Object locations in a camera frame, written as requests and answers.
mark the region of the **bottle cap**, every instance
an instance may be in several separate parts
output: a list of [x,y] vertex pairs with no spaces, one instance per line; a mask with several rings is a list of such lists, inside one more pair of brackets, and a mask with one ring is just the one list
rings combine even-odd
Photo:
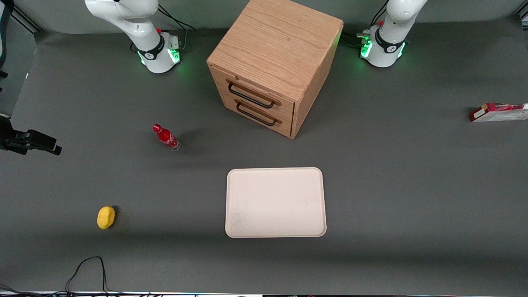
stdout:
[[156,132],[156,133],[161,132],[162,129],[163,129],[163,128],[162,128],[160,125],[158,125],[158,124],[155,124],[154,126],[152,126],[152,130],[153,130],[154,132]]

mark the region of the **red bottle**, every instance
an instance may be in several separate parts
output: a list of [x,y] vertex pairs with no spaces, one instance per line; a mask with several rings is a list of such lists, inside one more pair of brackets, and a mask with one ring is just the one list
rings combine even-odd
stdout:
[[180,148],[180,142],[172,135],[171,131],[162,128],[158,124],[152,126],[152,130],[158,135],[159,141],[163,142],[171,151],[176,151]]

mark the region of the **drawer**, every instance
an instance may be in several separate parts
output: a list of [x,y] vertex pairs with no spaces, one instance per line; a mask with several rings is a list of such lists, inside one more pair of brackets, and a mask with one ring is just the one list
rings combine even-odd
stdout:
[[254,88],[244,85],[233,75],[212,67],[210,70],[216,87],[222,94],[224,104],[226,104],[225,98],[229,98],[231,101],[237,100],[242,102],[244,106],[253,107],[273,118],[281,119],[283,122],[291,122],[294,112],[294,104],[292,102],[271,98],[262,92],[256,91]]
[[225,106],[236,112],[239,115],[242,115],[253,122],[259,123],[264,127],[268,127],[271,130],[278,132],[286,137],[290,137],[291,134],[291,118],[288,121],[284,121],[280,118],[273,117],[266,112],[263,112],[261,109],[250,106],[246,102],[243,102],[241,99],[234,99],[231,96],[225,96],[221,93],[224,100]]

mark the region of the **drawer handle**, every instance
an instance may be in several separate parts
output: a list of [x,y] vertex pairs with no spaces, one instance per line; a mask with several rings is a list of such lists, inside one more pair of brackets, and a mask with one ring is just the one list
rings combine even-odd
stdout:
[[269,109],[269,108],[273,107],[273,105],[275,104],[275,101],[272,101],[270,105],[266,105],[266,104],[264,104],[264,103],[260,103],[260,102],[256,101],[256,100],[253,99],[253,98],[250,98],[250,97],[248,97],[248,96],[246,96],[246,95],[244,95],[244,94],[242,94],[242,93],[239,93],[239,92],[233,90],[232,87],[233,87],[233,83],[230,82],[230,83],[229,83],[229,86],[228,86],[228,90],[229,90],[229,92],[231,92],[231,93],[233,93],[233,94],[235,94],[235,95],[237,95],[237,96],[239,96],[239,97],[241,97],[241,98],[244,98],[245,100],[247,100],[247,101],[249,101],[249,102],[255,103],[255,104],[258,105],[258,106],[261,106],[261,107],[264,107],[264,108],[268,108],[268,109]]
[[258,118],[258,117],[256,117],[256,116],[250,114],[249,112],[247,112],[247,111],[245,111],[245,110],[240,109],[240,105],[241,105],[241,104],[242,104],[242,103],[237,102],[237,110],[238,110],[240,113],[245,114],[245,115],[247,115],[248,117],[257,120],[257,121],[263,123],[263,124],[266,125],[266,126],[270,126],[270,127],[271,127],[271,126],[273,126],[273,125],[275,125],[275,124],[277,123],[277,120],[276,120],[276,119],[274,119],[273,122],[269,123],[269,122],[267,122],[267,121],[265,121],[265,120],[263,120],[263,119],[260,119],[260,118]]

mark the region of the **plastic tray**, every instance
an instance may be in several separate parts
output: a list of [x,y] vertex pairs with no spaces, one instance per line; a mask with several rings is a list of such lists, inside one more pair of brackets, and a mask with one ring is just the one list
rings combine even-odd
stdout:
[[319,168],[233,169],[225,232],[232,238],[318,237],[326,232]]

